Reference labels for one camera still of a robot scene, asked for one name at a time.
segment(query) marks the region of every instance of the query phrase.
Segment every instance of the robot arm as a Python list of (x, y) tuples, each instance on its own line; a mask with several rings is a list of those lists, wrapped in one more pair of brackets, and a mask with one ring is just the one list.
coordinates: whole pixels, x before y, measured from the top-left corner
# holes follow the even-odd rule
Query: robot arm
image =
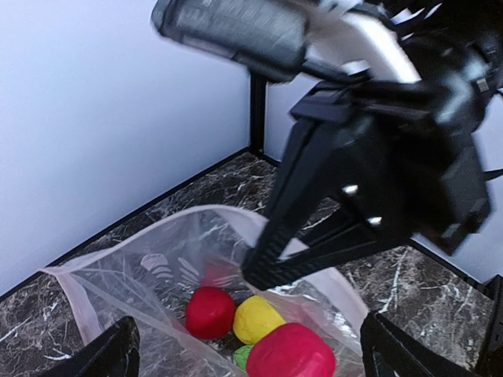
[[(242, 266), (259, 289), (401, 246), (415, 233), (452, 254), (491, 211), (494, 174), (484, 174), (472, 133), (503, 85), (499, 0), (448, 0), (428, 18), (435, 1), (385, 2), (390, 14), (342, 3), (159, 0), (152, 14), (161, 35), (270, 81), (300, 72), (324, 80), (291, 111), (297, 123), (270, 221)], [(424, 11), (394, 26), (389, 18), (405, 7)], [(306, 59), (307, 39), (325, 63)], [(343, 65), (354, 60), (370, 69), (348, 75)], [(326, 196), (340, 210), (303, 238), (309, 249), (288, 255)]]

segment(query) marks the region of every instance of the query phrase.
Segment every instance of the black object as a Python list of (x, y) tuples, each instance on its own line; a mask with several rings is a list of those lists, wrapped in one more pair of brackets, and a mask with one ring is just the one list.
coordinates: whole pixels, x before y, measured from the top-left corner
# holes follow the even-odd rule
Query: black object
[(159, 0), (152, 22), (164, 37), (234, 60), (273, 81), (293, 80), (306, 56), (307, 18), (282, 2)]
[(361, 329), (366, 377), (476, 377), (422, 346), (392, 322), (371, 312)]
[[(242, 266), (249, 283), (287, 284), (409, 243), (414, 232), (452, 254), (478, 231), (493, 174), (472, 133), (503, 84), (499, 2), (478, 5), (444, 2), (402, 42), (423, 82), (323, 82), (292, 109), (270, 221)], [(303, 238), (307, 251), (281, 258), (326, 196), (342, 210)]]
[(480, 375), (497, 377), (503, 375), (503, 277), (496, 275), (488, 288), (494, 309), (475, 370)]
[(71, 359), (39, 377), (138, 377), (140, 335), (132, 317), (124, 317)]

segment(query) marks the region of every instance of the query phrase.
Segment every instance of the black pole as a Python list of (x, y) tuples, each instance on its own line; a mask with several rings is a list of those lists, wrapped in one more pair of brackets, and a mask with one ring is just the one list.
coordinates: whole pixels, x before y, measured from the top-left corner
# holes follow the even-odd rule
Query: black pole
[(266, 87), (265, 77), (256, 73), (250, 75), (250, 152), (256, 156), (264, 153), (266, 129)]

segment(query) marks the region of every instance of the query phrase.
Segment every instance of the white wall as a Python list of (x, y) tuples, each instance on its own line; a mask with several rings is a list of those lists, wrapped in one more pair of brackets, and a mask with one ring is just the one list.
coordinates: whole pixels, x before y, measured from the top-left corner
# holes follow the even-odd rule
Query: white wall
[(153, 5), (0, 2), (0, 294), (248, 144), (246, 71)]
[[(268, 156), (281, 160), (288, 135), (294, 124), (288, 115), (290, 108), (316, 83), (300, 75), (283, 86), (270, 86), (267, 90), (266, 143)], [(503, 168), (503, 101), (494, 98), (488, 108), (484, 124), (475, 134), (486, 170)], [(490, 182), (494, 213), (480, 234), (471, 236), (453, 257), (419, 237), (418, 240), (457, 268), (479, 281), (503, 275), (503, 178)]]

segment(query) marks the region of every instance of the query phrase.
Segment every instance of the play dough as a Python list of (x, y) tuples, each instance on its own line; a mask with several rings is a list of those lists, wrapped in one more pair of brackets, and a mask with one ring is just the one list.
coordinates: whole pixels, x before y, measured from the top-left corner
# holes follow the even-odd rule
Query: play dough
[(248, 362), (248, 357), (252, 351), (253, 346), (242, 346), (240, 349), (234, 352), (234, 362), (243, 372), (246, 372), (246, 364)]
[(251, 350), (249, 377), (333, 377), (336, 357), (316, 333), (301, 324), (285, 324)]
[(285, 323), (266, 300), (259, 296), (251, 296), (237, 307), (233, 330), (239, 340), (251, 345), (258, 343)]
[(185, 308), (185, 327), (199, 339), (223, 338), (232, 328), (236, 304), (221, 289), (202, 287)]

